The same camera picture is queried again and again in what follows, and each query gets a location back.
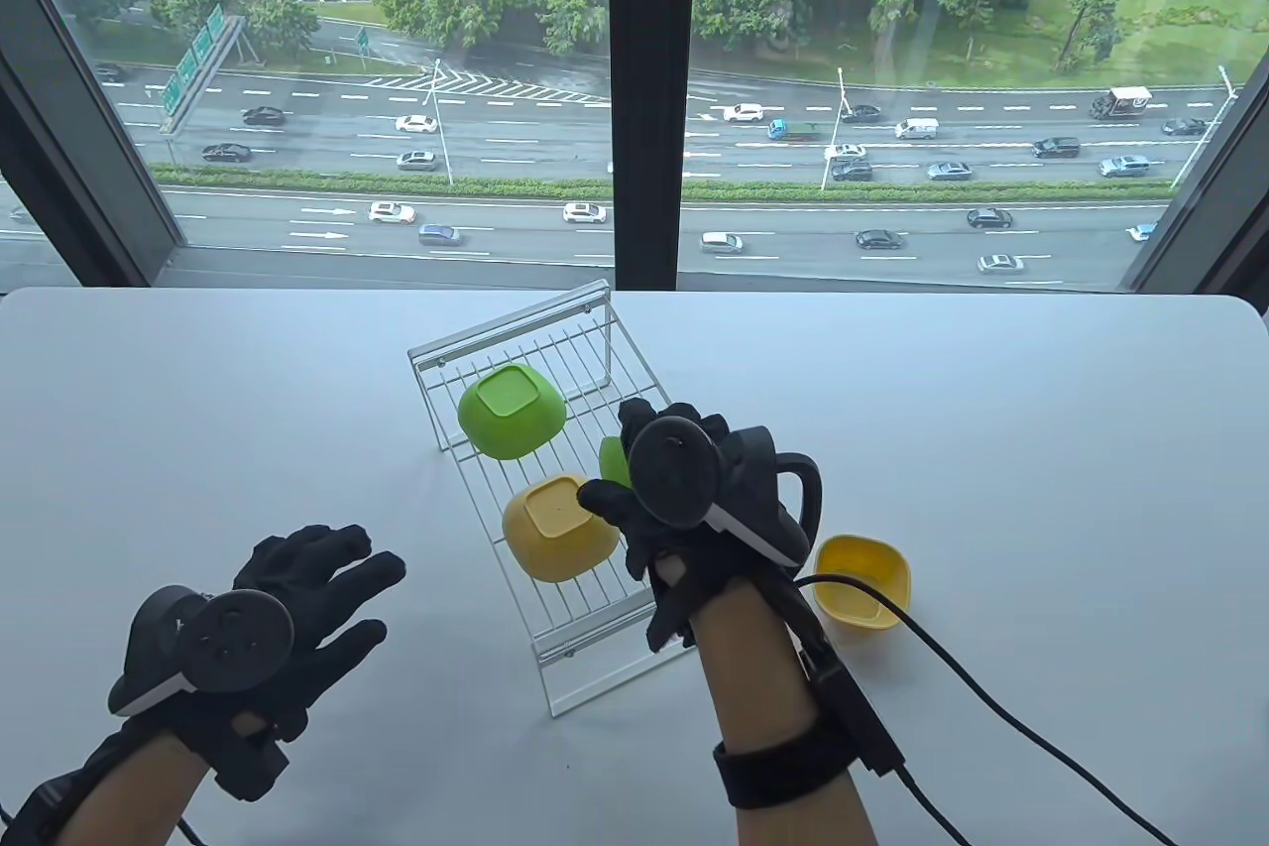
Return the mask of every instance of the green bowl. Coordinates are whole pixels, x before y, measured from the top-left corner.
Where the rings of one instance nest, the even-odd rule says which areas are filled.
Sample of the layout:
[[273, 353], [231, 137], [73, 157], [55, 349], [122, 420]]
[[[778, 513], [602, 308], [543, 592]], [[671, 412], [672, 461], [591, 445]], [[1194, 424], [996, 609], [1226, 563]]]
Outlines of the green bowl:
[[624, 485], [631, 488], [631, 469], [626, 462], [626, 450], [621, 438], [605, 436], [599, 441], [599, 478]]
[[563, 429], [563, 397], [533, 367], [510, 364], [477, 379], [458, 401], [458, 425], [491, 459], [519, 459]]

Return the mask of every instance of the forearm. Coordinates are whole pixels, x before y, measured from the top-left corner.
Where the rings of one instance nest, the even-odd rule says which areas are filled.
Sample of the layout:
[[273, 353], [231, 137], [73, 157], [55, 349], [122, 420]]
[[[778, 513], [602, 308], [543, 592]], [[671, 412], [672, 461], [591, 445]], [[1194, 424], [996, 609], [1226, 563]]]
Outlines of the forearm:
[[[774, 747], [805, 733], [819, 713], [783, 620], [749, 582], [692, 619], [700, 663], [730, 753]], [[843, 772], [793, 803], [736, 812], [740, 846], [876, 846], [854, 781]]]

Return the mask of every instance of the black car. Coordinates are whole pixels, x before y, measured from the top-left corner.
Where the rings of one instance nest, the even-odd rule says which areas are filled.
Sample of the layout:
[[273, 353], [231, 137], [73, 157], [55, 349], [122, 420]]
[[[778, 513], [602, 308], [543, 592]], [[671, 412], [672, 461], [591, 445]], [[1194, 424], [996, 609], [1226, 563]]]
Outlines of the black car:
[[881, 108], [879, 107], [853, 107], [846, 108], [845, 104], [838, 112], [843, 122], [879, 122], [881, 120]]
[[1013, 228], [1014, 216], [1001, 207], [980, 207], [966, 214], [966, 225], [971, 228]]
[[1036, 157], [1075, 157], [1080, 153], [1080, 140], [1070, 134], [1053, 134], [1032, 143]]
[[834, 161], [829, 175], [835, 183], [871, 183], [872, 166], [862, 157], [851, 157], [850, 161]]
[[280, 108], [255, 107], [244, 108], [242, 124], [245, 126], [286, 126], [287, 117]]
[[203, 161], [250, 161], [251, 150], [246, 145], [222, 142], [203, 148]]
[[1164, 122], [1164, 134], [1202, 134], [1206, 119], [1169, 119]]
[[904, 247], [904, 236], [895, 233], [895, 231], [869, 228], [858, 231], [855, 244], [864, 251], [898, 251]]
[[93, 66], [93, 75], [100, 81], [123, 81], [127, 72], [123, 71], [123, 66], [118, 66], [114, 62], [99, 62]]

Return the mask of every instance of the truck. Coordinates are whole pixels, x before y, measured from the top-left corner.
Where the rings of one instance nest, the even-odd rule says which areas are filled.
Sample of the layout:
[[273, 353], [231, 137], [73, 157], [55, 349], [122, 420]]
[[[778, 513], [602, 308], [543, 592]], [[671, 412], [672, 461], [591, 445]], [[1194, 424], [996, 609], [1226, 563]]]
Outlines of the truck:
[[820, 142], [825, 129], [819, 122], [787, 122], [775, 119], [766, 126], [766, 138], [772, 142]]
[[1151, 93], [1145, 85], [1124, 85], [1110, 89], [1104, 96], [1093, 99], [1089, 107], [1090, 119], [1134, 119], [1146, 112]]

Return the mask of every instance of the white van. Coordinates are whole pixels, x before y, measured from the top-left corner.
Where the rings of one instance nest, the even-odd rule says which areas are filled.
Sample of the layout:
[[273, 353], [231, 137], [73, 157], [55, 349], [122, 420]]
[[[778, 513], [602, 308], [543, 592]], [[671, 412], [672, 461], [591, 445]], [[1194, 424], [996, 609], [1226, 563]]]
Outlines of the white van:
[[905, 119], [895, 126], [895, 138], [938, 138], [938, 119]]

